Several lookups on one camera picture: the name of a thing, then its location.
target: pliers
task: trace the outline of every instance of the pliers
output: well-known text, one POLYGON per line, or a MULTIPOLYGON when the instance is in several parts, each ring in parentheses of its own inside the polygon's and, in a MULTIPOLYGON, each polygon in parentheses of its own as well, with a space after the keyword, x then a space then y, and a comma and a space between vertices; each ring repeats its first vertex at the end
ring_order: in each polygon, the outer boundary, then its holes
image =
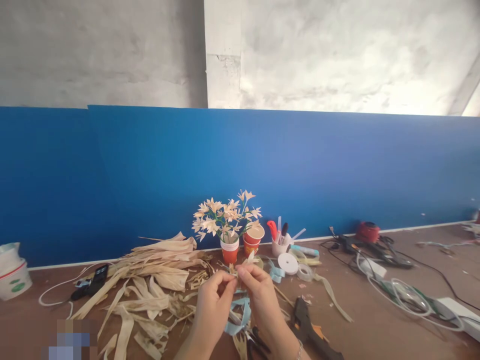
POLYGON ((263 352, 264 349, 268 354, 270 354, 269 347, 263 342, 263 340, 259 336, 259 329, 258 327, 254 326, 253 329, 245 329, 244 330, 246 336, 246 354, 248 360, 253 360, 253 349, 260 355, 263 360, 268 360, 267 356, 263 352))

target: bracelet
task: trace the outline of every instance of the bracelet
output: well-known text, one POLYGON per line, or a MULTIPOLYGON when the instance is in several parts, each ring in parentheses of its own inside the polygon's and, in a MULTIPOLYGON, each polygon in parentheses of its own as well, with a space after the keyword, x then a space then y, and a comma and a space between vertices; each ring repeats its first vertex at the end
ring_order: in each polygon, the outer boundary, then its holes
POLYGON ((298 342, 300 343, 300 349, 298 350, 298 354, 296 356, 296 360, 301 360, 302 358, 302 350, 304 349, 304 345, 302 344, 302 342, 300 341, 300 339, 298 340, 298 342))

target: blue wall panel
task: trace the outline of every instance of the blue wall panel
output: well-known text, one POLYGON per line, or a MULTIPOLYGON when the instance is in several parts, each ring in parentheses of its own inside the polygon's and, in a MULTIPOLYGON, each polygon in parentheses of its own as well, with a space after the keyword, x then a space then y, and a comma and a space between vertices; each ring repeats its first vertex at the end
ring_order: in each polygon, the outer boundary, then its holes
POLYGON ((32 266, 115 258, 149 243, 138 236, 193 235, 198 204, 240 188, 257 195, 263 223, 282 215, 305 238, 360 220, 467 220, 480 200, 479 130, 465 117, 0 108, 0 239, 22 241, 32 266))

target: hand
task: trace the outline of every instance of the hand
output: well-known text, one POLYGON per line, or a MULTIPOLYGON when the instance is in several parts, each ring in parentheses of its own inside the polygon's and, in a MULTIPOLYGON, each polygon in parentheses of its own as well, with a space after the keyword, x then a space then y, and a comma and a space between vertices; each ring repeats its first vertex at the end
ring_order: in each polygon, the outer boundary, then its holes
POLYGON ((209 352, 208 357, 227 325, 236 288, 237 278, 223 270, 217 271, 200 287, 190 335, 195 345, 209 352))
POLYGON ((305 350, 300 351, 300 343, 284 320, 275 294, 272 278, 265 271, 253 264, 238 265, 238 276, 248 288, 252 327, 258 326, 260 336, 270 347, 273 359, 308 360, 305 350))
POLYGON ((271 330, 286 326, 270 275, 253 264, 238 265, 236 269, 248 289, 251 311, 260 332, 269 335, 271 330))

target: green label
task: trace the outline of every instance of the green label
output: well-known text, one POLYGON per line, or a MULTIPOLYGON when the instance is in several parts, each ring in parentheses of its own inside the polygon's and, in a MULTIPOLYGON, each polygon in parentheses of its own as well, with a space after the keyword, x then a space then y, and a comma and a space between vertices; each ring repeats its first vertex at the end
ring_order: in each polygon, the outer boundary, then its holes
POLYGON ((25 287, 25 283, 24 283, 24 282, 21 282, 21 283, 15 285, 15 286, 13 287, 13 289, 11 290, 11 292, 12 292, 12 293, 17 293, 17 292, 19 292, 20 290, 22 290, 24 287, 25 287))

